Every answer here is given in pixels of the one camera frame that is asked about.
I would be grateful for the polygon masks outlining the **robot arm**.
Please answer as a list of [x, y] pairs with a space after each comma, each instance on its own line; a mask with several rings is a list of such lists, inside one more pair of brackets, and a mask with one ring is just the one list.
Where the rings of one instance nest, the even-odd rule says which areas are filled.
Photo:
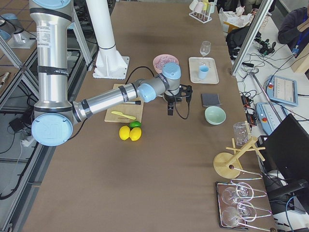
[[31, 132], [42, 145], [58, 146], [72, 137], [73, 126], [92, 115], [136, 98], [150, 102], [162, 95], [171, 115], [192, 88], [180, 83], [181, 69], [174, 62], [151, 79], [139, 79], [80, 102], [68, 100], [67, 29], [72, 23], [71, 0], [32, 0], [30, 16], [37, 26], [39, 100], [34, 106]]

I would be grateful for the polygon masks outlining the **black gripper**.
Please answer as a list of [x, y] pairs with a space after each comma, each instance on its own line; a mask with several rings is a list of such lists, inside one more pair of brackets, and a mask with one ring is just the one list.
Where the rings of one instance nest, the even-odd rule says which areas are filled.
[[191, 85], [179, 85], [175, 90], [168, 90], [163, 94], [163, 99], [168, 102], [168, 116], [172, 116], [174, 112], [174, 103], [181, 102], [185, 98], [189, 104], [192, 97], [192, 86]]

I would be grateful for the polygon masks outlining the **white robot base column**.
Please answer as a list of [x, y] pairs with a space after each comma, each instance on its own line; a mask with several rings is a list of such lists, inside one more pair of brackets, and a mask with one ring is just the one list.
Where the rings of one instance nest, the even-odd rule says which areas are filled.
[[93, 77], [124, 80], [129, 57], [116, 49], [107, 1], [88, 0], [86, 4], [99, 48]]

